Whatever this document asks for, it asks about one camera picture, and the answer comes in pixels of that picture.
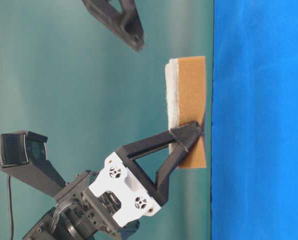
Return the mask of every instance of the yellow sponge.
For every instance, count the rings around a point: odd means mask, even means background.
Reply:
[[[171,59],[165,67],[169,129],[198,122],[203,126],[206,104],[205,57]],[[205,143],[201,137],[180,168],[206,168]]]

